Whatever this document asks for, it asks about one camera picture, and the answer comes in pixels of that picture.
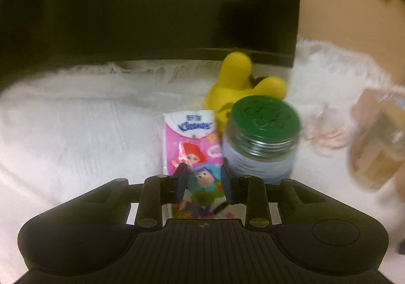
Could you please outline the tan label glass jar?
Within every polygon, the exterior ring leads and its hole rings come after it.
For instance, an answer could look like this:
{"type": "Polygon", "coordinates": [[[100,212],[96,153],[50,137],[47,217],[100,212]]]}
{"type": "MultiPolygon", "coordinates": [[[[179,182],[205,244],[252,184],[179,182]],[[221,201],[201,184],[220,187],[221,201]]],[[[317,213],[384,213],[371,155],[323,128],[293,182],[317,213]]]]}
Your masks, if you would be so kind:
{"type": "Polygon", "coordinates": [[[363,189],[378,191],[404,164],[404,94],[367,88],[351,118],[349,171],[363,189]]]}

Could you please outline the white textured cloth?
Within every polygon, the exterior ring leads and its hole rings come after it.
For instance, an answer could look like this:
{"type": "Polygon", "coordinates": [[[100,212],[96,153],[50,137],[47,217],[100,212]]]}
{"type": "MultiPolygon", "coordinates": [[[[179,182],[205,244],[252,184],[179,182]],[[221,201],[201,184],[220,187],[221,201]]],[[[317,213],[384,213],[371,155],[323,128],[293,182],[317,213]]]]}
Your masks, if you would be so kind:
{"type": "MultiPolygon", "coordinates": [[[[162,115],[200,109],[215,83],[215,61],[134,61],[78,65],[19,81],[1,93],[1,283],[25,272],[16,238],[29,219],[116,178],[141,183],[161,173],[162,115]]],[[[365,88],[394,88],[373,57],[326,41],[300,39],[293,68],[256,65],[281,76],[303,125],[328,104],[344,125],[365,88]]],[[[394,180],[375,193],[354,184],[348,148],[303,140],[293,178],[384,224],[389,250],[380,271],[404,283],[404,201],[394,180]]]]}

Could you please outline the black monitor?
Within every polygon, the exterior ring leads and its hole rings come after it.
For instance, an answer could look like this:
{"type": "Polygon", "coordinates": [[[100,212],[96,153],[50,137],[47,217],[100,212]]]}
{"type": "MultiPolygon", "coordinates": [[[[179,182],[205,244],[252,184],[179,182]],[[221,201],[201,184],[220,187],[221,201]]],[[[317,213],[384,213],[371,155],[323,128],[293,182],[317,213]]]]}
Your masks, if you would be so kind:
{"type": "Polygon", "coordinates": [[[292,67],[300,0],[1,0],[1,88],[76,65],[222,60],[292,67]]]}

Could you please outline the pink Kleenex tissue pack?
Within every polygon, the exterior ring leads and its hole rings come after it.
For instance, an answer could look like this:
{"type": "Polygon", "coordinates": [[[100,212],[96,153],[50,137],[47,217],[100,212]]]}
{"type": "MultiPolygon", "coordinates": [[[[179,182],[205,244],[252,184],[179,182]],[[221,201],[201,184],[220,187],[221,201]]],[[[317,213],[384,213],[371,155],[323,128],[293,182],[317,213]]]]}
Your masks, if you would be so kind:
{"type": "Polygon", "coordinates": [[[175,111],[163,115],[163,169],[173,175],[182,163],[189,171],[180,203],[168,216],[182,219],[234,219],[244,208],[227,202],[221,183],[222,147],[212,110],[175,111]]]}

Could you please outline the yellow bunny plush toy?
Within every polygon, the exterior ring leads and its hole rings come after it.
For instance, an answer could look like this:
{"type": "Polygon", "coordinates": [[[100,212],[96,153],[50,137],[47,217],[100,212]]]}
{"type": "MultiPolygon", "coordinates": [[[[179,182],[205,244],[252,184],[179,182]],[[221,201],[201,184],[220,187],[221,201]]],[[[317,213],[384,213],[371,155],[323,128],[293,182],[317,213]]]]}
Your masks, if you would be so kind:
{"type": "Polygon", "coordinates": [[[218,132],[222,134],[231,116],[232,106],[247,96],[269,96],[283,100],[286,82],[277,76],[255,78],[253,63],[245,53],[228,54],[222,62],[217,81],[205,97],[204,108],[214,112],[218,132]]]}

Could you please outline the green lid glass jar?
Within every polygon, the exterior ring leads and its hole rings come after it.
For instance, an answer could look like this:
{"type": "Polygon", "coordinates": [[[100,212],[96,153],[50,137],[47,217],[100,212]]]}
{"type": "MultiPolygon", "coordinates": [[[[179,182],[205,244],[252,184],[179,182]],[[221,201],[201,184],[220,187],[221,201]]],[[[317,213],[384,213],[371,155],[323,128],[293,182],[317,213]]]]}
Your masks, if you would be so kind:
{"type": "Polygon", "coordinates": [[[247,96],[232,107],[222,153],[232,173],[277,185],[291,175],[300,131],[299,116],[286,102],[247,96]]]}

